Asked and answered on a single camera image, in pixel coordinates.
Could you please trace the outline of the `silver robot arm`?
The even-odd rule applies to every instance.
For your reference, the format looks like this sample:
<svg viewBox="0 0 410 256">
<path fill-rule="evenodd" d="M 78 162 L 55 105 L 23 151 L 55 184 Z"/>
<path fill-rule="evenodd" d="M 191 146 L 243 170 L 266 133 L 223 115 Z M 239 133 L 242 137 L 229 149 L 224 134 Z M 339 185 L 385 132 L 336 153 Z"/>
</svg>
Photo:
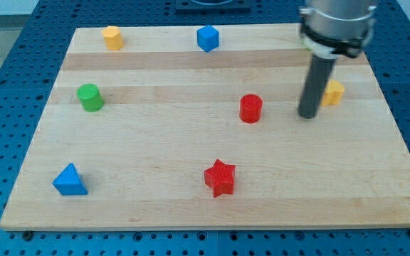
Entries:
<svg viewBox="0 0 410 256">
<path fill-rule="evenodd" d="M 307 0 L 299 8 L 300 38 L 317 57 L 356 58 L 374 32 L 375 0 Z"/>
</svg>

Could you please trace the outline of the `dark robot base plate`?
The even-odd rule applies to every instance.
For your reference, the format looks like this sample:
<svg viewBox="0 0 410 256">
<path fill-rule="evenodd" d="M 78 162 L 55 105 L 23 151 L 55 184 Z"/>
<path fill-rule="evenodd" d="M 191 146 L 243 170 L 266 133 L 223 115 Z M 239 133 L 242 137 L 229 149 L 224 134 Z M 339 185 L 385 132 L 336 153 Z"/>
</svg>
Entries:
<svg viewBox="0 0 410 256">
<path fill-rule="evenodd" d="M 250 11 L 250 0 L 173 0 L 177 11 Z"/>
</svg>

